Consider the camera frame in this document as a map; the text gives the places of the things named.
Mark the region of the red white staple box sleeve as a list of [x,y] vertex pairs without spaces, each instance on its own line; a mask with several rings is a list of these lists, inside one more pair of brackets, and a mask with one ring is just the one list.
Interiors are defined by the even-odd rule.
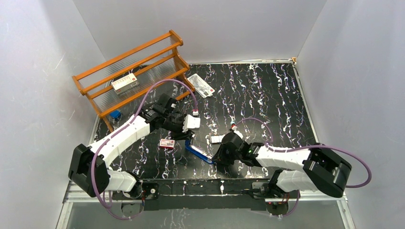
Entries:
[[174,149],[175,148],[175,140],[170,139],[161,139],[159,142],[160,148],[167,148],[167,149]]

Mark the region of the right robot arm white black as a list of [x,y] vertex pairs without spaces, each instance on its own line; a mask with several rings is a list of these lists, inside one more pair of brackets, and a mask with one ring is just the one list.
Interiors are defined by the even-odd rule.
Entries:
[[270,147],[268,143],[248,143],[236,132],[227,133],[213,162],[232,165],[236,160],[250,167],[275,167],[264,187],[255,187],[253,196],[280,198],[296,190],[321,191],[341,198],[352,170],[349,162],[321,144],[302,149]]

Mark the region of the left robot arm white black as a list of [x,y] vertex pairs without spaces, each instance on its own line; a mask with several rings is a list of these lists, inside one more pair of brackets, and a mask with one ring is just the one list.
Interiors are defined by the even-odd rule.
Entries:
[[111,163],[138,140],[160,128],[170,131],[176,139],[192,136],[199,128],[199,118],[176,111],[177,100],[163,94],[157,102],[139,107],[120,128],[101,140],[73,151],[68,178],[90,197],[104,191],[122,191],[130,198],[139,198],[142,180],[132,172],[113,171]]

